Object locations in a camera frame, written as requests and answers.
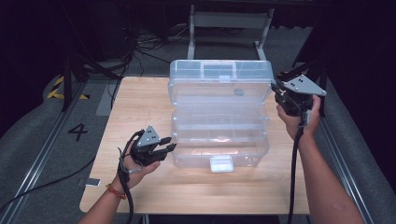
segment string bracelet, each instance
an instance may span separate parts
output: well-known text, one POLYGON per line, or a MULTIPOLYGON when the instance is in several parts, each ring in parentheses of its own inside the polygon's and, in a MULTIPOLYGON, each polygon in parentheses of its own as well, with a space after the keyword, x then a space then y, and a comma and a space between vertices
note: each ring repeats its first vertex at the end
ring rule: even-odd
POLYGON ((119 193, 118 191, 114 190, 113 187, 111 187, 111 184, 106 185, 106 187, 107 187, 107 190, 108 190, 109 192, 115 194, 117 197, 119 197, 119 198, 121 198, 121 199, 123 199, 123 200, 126 199, 125 193, 121 194, 121 193, 119 193))

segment metal frame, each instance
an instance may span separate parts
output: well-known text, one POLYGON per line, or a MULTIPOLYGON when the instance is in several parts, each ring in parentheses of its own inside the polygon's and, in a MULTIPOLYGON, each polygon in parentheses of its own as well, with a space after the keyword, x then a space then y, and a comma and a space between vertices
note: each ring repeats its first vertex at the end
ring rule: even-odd
POLYGON ((195 53, 195 27, 233 27, 262 29, 260 41, 255 41, 255 48, 259 59, 265 61, 263 50, 264 41, 273 18, 274 9, 271 8, 267 13, 226 13, 226 12, 195 12, 194 5, 190 11, 190 43, 187 59, 193 60, 195 53))

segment wooden table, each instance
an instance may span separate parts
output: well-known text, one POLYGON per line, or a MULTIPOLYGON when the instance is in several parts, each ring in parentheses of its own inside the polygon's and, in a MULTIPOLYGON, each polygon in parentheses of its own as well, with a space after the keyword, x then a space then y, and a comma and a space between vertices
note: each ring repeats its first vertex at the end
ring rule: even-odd
MULTIPOLYGON (((90 178, 99 187, 86 187, 80 208, 87 212, 106 190, 117 171, 118 147, 133 133, 153 125, 160 137, 170 136, 171 106, 165 77, 125 77, 109 117, 90 178)), ((134 211, 139 214, 287 214, 290 197, 292 141, 276 114, 272 93, 266 99, 270 118, 269 152, 257 167, 235 167, 232 173, 210 169, 177 168, 171 154, 154 173, 132 189, 134 211)), ((122 200, 118 212, 129 212, 122 200)), ((297 162, 294 214, 309 214, 304 174, 297 162)))

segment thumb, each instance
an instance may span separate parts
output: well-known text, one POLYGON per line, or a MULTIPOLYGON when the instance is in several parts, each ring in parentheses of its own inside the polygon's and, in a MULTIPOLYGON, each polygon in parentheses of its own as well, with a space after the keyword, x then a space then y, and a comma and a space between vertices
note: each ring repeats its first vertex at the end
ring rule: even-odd
POLYGON ((160 166, 160 164, 161 163, 159 161, 155 161, 154 163, 143 167, 143 169, 140 172, 143 175, 148 175, 148 174, 154 172, 160 166))

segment printed number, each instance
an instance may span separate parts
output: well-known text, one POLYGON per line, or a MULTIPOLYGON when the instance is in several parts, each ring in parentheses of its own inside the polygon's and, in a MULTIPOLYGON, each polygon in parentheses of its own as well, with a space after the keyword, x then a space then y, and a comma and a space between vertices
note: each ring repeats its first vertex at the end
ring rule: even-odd
POLYGON ((76 142, 78 142, 78 140, 81 137, 82 133, 87 133, 88 132, 88 131, 84 131, 84 127, 85 127, 85 125, 80 123, 75 128, 69 130, 69 133, 78 133, 76 142))

